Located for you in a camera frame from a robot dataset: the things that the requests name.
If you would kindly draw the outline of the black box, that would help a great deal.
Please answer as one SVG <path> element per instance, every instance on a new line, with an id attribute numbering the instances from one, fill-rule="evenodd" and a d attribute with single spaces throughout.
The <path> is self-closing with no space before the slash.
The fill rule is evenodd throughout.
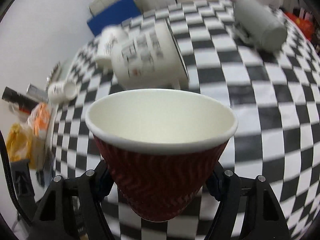
<path id="1" fill-rule="evenodd" d="M 30 99 L 27 96 L 18 93 L 9 87 L 6 87 L 4 89 L 2 100 L 18 106 L 18 110 L 26 114 L 30 114 L 32 110 L 39 104 L 33 99 Z"/>

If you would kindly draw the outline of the white printed cup far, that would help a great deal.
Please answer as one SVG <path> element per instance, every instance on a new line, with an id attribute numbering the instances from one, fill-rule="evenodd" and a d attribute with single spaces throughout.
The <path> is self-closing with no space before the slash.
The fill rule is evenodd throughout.
<path id="1" fill-rule="evenodd" d="M 98 44 L 97 53 L 94 57 L 99 68 L 112 69 L 111 51 L 115 44 L 128 38 L 128 33 L 120 26 L 106 26 L 102 32 Z"/>

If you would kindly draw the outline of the white printed cup lying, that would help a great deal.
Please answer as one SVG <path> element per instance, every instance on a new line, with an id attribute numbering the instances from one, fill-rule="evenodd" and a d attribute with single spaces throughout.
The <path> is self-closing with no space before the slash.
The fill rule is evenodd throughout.
<path id="1" fill-rule="evenodd" d="M 73 100 L 77 94 L 78 89 L 73 81 L 54 82 L 48 88 L 48 100 L 56 105 Z"/>

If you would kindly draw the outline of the orange tissue pack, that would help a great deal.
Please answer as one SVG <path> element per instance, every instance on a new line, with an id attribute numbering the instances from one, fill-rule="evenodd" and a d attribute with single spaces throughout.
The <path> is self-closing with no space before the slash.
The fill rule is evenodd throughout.
<path id="1" fill-rule="evenodd" d="M 50 123 L 51 110 L 47 103 L 39 103 L 28 116 L 27 125 L 33 130 L 33 134 L 44 140 Z"/>

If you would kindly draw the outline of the checkered black white tablecloth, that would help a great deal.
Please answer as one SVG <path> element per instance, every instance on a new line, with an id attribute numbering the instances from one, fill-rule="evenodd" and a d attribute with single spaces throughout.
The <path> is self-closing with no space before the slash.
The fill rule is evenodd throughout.
<path id="1" fill-rule="evenodd" d="M 287 41 L 273 54 L 257 52 L 231 35 L 233 5 L 206 0 L 170 5 L 129 19 L 130 37 L 168 19 L 189 73 L 189 89 L 235 112 L 238 129 L 220 157 L 240 177 L 262 174 L 270 183 L 292 239 L 302 239 L 319 213 L 319 57 L 300 30 L 280 11 Z M 99 163 L 85 124 L 88 106 L 122 91 L 117 78 L 93 59 L 100 37 L 76 54 L 68 80 L 78 96 L 56 112 L 52 135 L 53 174 L 82 175 Z M 163 223 L 141 219 L 112 187 L 102 202 L 115 239 L 204 239 L 218 202 L 205 186 L 180 216 Z"/>

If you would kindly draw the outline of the orange red cloth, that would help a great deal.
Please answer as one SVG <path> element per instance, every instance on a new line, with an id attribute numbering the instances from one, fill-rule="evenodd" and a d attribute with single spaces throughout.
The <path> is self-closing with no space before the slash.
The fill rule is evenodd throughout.
<path id="1" fill-rule="evenodd" d="M 315 28 L 312 22 L 298 18 L 290 12 L 285 12 L 285 15 L 292 20 L 296 26 L 302 31 L 307 40 L 312 40 L 312 35 L 315 32 Z"/>

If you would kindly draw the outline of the red ribbed paper cup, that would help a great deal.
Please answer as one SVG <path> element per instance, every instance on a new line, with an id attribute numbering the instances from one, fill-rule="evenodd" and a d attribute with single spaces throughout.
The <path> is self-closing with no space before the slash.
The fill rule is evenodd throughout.
<path id="1" fill-rule="evenodd" d="M 152 222 L 182 213 L 238 127 L 221 102 L 174 89 L 108 95 L 88 107 L 85 122 L 129 206 Z"/>

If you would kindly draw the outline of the large white printed mug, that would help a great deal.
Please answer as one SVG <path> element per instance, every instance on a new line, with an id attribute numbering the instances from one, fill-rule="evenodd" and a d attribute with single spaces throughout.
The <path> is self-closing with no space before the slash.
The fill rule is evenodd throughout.
<path id="1" fill-rule="evenodd" d="M 114 45 L 111 63 L 118 83 L 126 90 L 189 87 L 189 74 L 167 20 Z"/>

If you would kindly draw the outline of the yellow plastic bag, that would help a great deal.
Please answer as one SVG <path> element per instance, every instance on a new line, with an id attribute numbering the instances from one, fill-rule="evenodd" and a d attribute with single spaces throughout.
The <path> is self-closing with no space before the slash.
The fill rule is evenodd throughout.
<path id="1" fill-rule="evenodd" d="M 6 147 L 11 163 L 29 160 L 30 169 L 43 169 L 46 158 L 45 141 L 34 135 L 28 125 L 14 123 L 9 131 Z"/>

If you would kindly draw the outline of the grey cylindrical bottle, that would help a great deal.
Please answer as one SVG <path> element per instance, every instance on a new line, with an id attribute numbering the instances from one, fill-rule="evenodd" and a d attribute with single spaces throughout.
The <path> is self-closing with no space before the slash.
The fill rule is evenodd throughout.
<path id="1" fill-rule="evenodd" d="M 244 44 L 268 53 L 281 50 L 287 29 L 267 7 L 256 0 L 237 0 L 233 15 L 232 32 Z"/>

